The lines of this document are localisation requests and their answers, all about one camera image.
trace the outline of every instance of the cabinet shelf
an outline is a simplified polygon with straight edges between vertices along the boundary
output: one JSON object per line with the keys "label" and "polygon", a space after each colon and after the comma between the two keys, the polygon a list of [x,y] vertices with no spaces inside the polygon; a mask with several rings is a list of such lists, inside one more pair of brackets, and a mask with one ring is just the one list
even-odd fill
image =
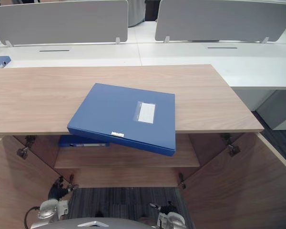
{"label": "cabinet shelf", "polygon": [[176,135],[173,157],[110,144],[105,147],[62,147],[55,168],[85,167],[199,167],[188,134]]}

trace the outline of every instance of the wooden countertop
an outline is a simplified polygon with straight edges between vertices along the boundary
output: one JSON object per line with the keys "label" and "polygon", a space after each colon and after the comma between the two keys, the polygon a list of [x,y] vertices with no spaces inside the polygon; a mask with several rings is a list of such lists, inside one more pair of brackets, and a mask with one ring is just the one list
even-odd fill
{"label": "wooden countertop", "polygon": [[211,65],[44,67],[0,69],[0,135],[68,134],[95,83],[174,93],[177,133],[263,129]]}

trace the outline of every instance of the gray desk divider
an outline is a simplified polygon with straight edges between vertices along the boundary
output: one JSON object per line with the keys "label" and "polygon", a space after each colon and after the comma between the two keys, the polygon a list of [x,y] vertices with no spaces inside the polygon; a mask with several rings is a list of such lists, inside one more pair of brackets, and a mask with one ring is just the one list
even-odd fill
{"label": "gray desk divider", "polygon": [[286,29],[286,3],[162,0],[157,41],[276,41]]}
{"label": "gray desk divider", "polygon": [[0,6],[3,44],[125,42],[127,26],[127,0]]}

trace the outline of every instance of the wooden shelf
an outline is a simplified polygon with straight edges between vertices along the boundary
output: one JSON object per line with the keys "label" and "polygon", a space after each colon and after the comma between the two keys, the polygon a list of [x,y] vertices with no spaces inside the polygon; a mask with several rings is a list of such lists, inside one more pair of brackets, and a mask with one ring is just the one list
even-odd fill
{"label": "wooden shelf", "polygon": [[74,178],[80,187],[177,187],[173,168],[81,168]]}
{"label": "wooden shelf", "polygon": [[83,167],[199,167],[188,134],[176,135],[176,153],[163,156],[130,147],[62,147],[55,168]]}

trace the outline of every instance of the binder label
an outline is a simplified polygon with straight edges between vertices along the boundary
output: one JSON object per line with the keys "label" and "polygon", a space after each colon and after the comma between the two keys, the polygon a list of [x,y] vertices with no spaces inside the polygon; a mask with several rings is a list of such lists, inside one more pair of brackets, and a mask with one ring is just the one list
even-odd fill
{"label": "binder label", "polygon": [[114,132],[114,131],[111,132],[111,135],[114,135],[114,136],[117,136],[117,137],[124,137],[124,134],[117,133],[117,132]]}

